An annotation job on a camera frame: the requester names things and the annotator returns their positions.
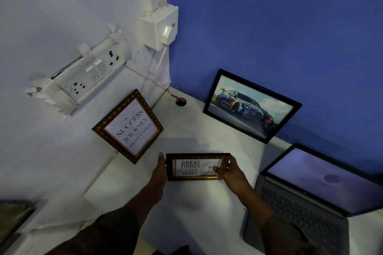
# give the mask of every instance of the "table top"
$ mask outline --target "table top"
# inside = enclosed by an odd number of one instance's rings
[[[276,137],[268,144],[257,141],[203,114],[201,101],[172,88],[170,92],[187,103],[177,106],[168,93],[160,99],[153,112],[164,131],[140,161],[133,165],[116,155],[86,192],[85,198],[103,212],[121,207],[148,182],[160,151],[229,152],[254,186],[259,171],[290,146]],[[195,254],[262,254],[242,240],[244,215],[245,208],[223,181],[169,181],[141,236],[165,254],[186,244]],[[383,254],[383,215],[373,212],[349,222],[352,255]]]

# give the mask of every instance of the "person's left hand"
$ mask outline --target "person's left hand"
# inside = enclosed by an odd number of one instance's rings
[[[164,190],[165,183],[167,181],[167,173],[166,173],[166,161],[162,152],[158,154],[158,162],[157,166],[152,172],[152,177],[147,183],[147,187],[156,189],[156,203],[158,203],[162,199],[162,194]]]

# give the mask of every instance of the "hand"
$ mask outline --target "hand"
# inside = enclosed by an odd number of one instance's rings
[[[162,199],[164,186],[167,180],[166,161],[162,152],[158,154],[157,166],[152,172],[152,177],[146,187],[154,191],[154,200],[157,204]]]
[[[218,175],[222,176],[229,190],[237,195],[239,200],[242,202],[242,196],[245,195],[248,190],[253,190],[253,188],[247,181],[243,171],[239,168],[234,156],[230,156],[229,161],[230,163],[227,169],[221,169],[220,167],[213,166],[213,170]]]

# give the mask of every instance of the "laptop hinge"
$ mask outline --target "laptop hinge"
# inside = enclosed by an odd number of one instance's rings
[[[332,213],[332,214],[334,214],[334,215],[336,215],[336,216],[338,216],[340,218],[344,218],[344,216],[341,213],[339,213],[339,212],[331,209],[330,207],[328,207],[328,206],[326,206],[324,204],[321,204],[320,202],[318,202],[318,201],[316,201],[316,200],[314,200],[314,199],[312,199],[312,198],[310,198],[310,197],[308,197],[308,196],[306,196],[306,195],[304,195],[304,194],[294,190],[293,188],[290,188],[290,187],[284,185],[283,183],[280,183],[280,182],[272,179],[271,177],[265,176],[265,180],[267,180],[267,181],[269,181],[269,182],[271,182],[271,183],[273,183],[273,184],[275,184],[275,185],[277,185],[277,186],[279,186],[279,187],[289,191],[290,193],[293,193],[294,195],[297,195],[297,196],[299,196],[299,197],[309,201],[310,203],[315,204],[316,206],[318,206],[318,207],[320,207],[322,209],[325,209],[326,211],[328,211],[328,212],[330,212],[330,213]]]

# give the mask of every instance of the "laptop screen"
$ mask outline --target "laptop screen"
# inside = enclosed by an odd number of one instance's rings
[[[267,172],[349,213],[383,205],[383,187],[298,148]]]

